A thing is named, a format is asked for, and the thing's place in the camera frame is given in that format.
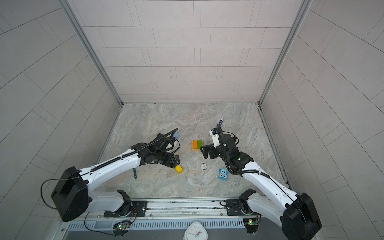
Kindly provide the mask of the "green wood block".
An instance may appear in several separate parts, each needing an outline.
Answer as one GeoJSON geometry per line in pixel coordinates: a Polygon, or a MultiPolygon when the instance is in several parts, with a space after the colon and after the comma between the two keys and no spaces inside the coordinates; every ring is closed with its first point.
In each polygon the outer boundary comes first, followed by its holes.
{"type": "Polygon", "coordinates": [[[203,146],[202,140],[197,140],[197,149],[200,150],[200,148],[203,146]]]}

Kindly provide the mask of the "yellow wood block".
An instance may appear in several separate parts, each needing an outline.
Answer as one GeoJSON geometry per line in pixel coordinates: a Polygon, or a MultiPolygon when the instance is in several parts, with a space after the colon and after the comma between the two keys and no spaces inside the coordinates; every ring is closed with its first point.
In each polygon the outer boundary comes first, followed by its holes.
{"type": "Polygon", "coordinates": [[[183,168],[180,165],[177,165],[175,169],[177,170],[178,174],[181,174],[183,172],[183,168]]]}

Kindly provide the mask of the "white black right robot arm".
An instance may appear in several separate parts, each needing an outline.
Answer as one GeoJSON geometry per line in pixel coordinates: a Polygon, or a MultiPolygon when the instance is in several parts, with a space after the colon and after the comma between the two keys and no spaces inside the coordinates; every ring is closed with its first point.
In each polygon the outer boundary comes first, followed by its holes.
{"type": "Polygon", "coordinates": [[[255,185],[243,193],[243,212],[260,214],[281,227],[289,240],[311,240],[322,228],[314,201],[306,193],[298,194],[267,174],[252,157],[239,151],[236,138],[229,134],[212,136],[213,143],[199,149],[205,159],[221,158],[232,175],[255,185]]]}

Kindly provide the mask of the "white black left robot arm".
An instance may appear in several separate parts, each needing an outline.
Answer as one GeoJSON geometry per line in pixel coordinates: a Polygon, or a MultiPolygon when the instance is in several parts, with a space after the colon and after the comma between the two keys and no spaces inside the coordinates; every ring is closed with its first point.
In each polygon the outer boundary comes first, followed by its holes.
{"type": "Polygon", "coordinates": [[[134,206],[123,190],[100,192],[96,188],[108,180],[144,165],[157,165],[177,169],[180,148],[174,133],[158,134],[149,144],[138,143],[124,153],[100,164],[78,170],[66,169],[58,179],[51,199],[63,222],[70,222],[85,212],[105,211],[114,217],[133,215],[134,206]]]}

